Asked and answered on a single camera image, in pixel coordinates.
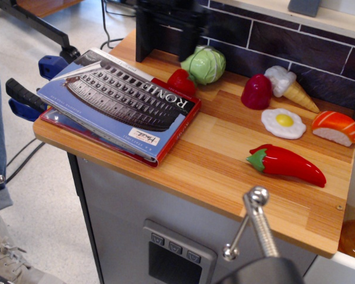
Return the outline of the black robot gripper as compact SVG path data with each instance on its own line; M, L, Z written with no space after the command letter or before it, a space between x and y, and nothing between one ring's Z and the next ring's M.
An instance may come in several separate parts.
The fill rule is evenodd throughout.
M160 25L182 30L179 61L186 60L195 51L209 14L197 1L137 1L136 13L137 31L146 40L157 35Z

